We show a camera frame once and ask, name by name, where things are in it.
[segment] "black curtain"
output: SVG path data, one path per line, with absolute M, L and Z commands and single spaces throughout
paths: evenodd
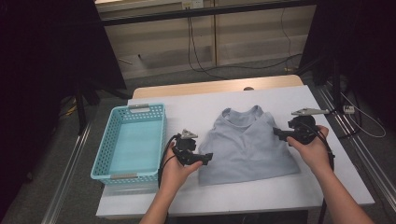
M 0 0 L 0 219 L 41 157 L 75 82 L 125 88 L 104 27 L 79 25 L 99 20 L 92 0 Z
M 319 0 L 300 67 L 311 67 L 316 84 L 332 75 L 333 60 L 349 87 L 367 101 L 384 124 L 396 130 L 396 78 L 392 66 L 396 33 L 389 1 Z

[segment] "forearm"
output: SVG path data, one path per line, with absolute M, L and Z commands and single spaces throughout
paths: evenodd
M 175 193 L 169 193 L 159 189 L 147 213 L 140 221 L 141 224 L 163 224 L 166 220 L 166 215 L 175 198 Z
M 359 207 L 337 176 L 328 169 L 314 172 L 334 223 L 374 223 Z

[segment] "black cable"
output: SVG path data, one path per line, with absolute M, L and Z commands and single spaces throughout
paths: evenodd
M 280 16 L 280 25 L 282 26 L 282 32 L 283 32 L 283 34 L 285 35 L 285 37 L 289 40 L 289 57 L 291 56 L 291 53 L 290 53 L 290 46 L 291 46 L 291 40 L 290 40 L 290 38 L 289 38 L 289 36 L 286 34 L 286 32 L 285 32 L 285 29 L 284 29 L 284 27 L 283 27 L 283 14 L 285 13 L 285 8 L 283 8 L 283 10 L 282 10 L 282 15 Z M 286 65 L 286 75 L 288 74 L 288 72 L 289 72 L 289 66 L 288 66 L 288 61 L 285 61 L 285 65 Z
M 211 74 L 207 73 L 207 71 L 201 66 L 201 63 L 199 62 L 199 59 L 198 59 L 197 50 L 196 50 L 196 47 L 195 47 L 195 41 L 194 41 L 194 34 L 193 34 L 193 30 L 192 30 L 191 18 L 188 17 L 188 18 L 187 18 L 187 21 L 188 21 L 188 23 L 189 23 L 189 64 L 190 64 L 191 69 L 192 69 L 193 71 L 195 71 L 195 72 L 205 72 L 205 73 L 206 73 L 208 76 L 210 76 L 210 77 L 217 77 L 217 78 L 220 78 L 220 79 L 225 79 L 225 80 L 227 80 L 228 78 L 226 78 L 226 77 L 219 77 L 219 76 L 215 76 L 215 75 L 211 75 Z M 201 70 L 196 70 L 196 69 L 194 69 L 194 68 L 192 67 L 191 60 L 190 60 L 190 45 L 191 45 L 191 40 L 192 40 L 192 46 L 194 47 L 195 58 L 196 58 L 196 60 L 197 60 L 197 62 L 198 62 L 199 67 L 201 68 Z
M 320 139 L 320 141 L 324 144 L 324 146 L 326 147 L 327 153 L 328 153 L 327 155 L 329 157 L 330 167 L 334 171 L 334 155 L 332 154 L 332 149 L 330 148 L 329 143 L 327 142 L 327 140 L 325 138 L 325 135 L 321 131 L 313 130 L 311 127 L 309 127 L 308 125 L 306 125 L 306 124 L 304 124 L 302 122 L 299 122 L 299 123 L 304 125 L 309 131 L 314 133 L 317 136 L 317 138 Z M 322 224 L 323 223 L 324 217 L 326 215 L 326 209 L 327 209 L 326 200 L 323 198 L 322 206 L 320 208 L 318 224 Z
M 271 68 L 271 67 L 275 67 L 275 66 L 277 66 L 277 65 L 280 65 L 280 64 L 282 64 L 282 63 L 284 63 L 284 62 L 287 62 L 288 60 L 293 59 L 294 57 L 303 55 L 302 53 L 290 55 L 290 56 L 287 57 L 285 60 L 282 60 L 282 61 L 279 62 L 279 63 L 275 63 L 275 64 L 271 64 L 271 65 L 268 65 L 268 66 L 263 66 L 263 67 L 248 67 L 248 66 L 242 66 L 242 65 L 224 65 L 224 66 L 215 66 L 215 67 L 211 67 L 211 68 L 206 68 L 206 69 L 204 69 L 204 68 L 201 66 L 201 64 L 199 63 L 198 56 L 197 56 L 197 53 L 196 53 L 196 48 L 195 48 L 195 42 L 194 42 L 194 36 L 193 36 L 191 18 L 188 18 L 188 22 L 189 22 L 189 65 L 190 65 L 190 68 L 191 68 L 193 71 L 195 71 L 195 72 L 204 72 L 204 73 L 207 73 L 208 71 L 211 71 L 211 70 L 214 70 L 214 69 L 220 69 L 220 68 L 242 68 L 242 69 L 258 69 L 258 70 L 259 70 L 259 69 L 266 69 L 266 68 Z M 197 62 L 198 62 L 198 64 L 199 64 L 201 70 L 196 69 L 196 68 L 193 68 L 192 65 L 191 65 L 191 58 L 190 58 L 190 54 L 191 54 L 191 50 L 190 50 L 191 41 L 192 41 L 192 44 L 193 44 L 195 57 L 196 57 L 196 59 L 197 59 Z
M 165 149 L 163 150 L 163 155 L 161 156 L 161 161 L 160 161 L 160 168 L 158 168 L 158 179 L 157 179 L 157 181 L 158 181 L 158 188 L 161 186 L 161 179 L 163 178 L 163 167 L 164 167 L 163 161 L 165 160 L 166 153 L 168 152 L 169 146 L 171 145 L 172 141 L 173 141 L 174 139 L 176 139 L 176 138 L 177 138 L 177 135 L 173 135 L 173 136 L 169 139 L 168 143 L 167 143 L 166 146 L 165 146 Z
M 171 156 L 166 162 L 163 164 L 163 168 L 165 168 L 166 163 L 168 163 L 172 158 L 174 158 L 176 155 Z

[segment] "basket handle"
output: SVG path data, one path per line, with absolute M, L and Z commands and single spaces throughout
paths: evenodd
M 128 105 L 131 113 L 142 113 L 142 112 L 149 112 L 149 104 L 142 104 L 142 105 Z
M 131 178 L 138 178 L 137 173 L 132 174 L 122 174 L 122 175 L 111 175 L 110 179 L 131 179 Z

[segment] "wall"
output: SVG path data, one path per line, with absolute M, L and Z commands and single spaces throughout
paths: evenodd
M 181 9 L 180 0 L 103 1 L 111 0 L 96 2 L 103 19 Z M 264 1 L 207 0 L 204 5 L 221 7 L 257 2 Z M 310 6 L 192 18 L 199 62 L 210 67 L 302 53 L 314 12 L 315 7 Z M 191 69 L 188 19 L 109 26 L 106 32 L 124 79 Z M 191 41 L 190 44 L 191 64 L 199 68 Z

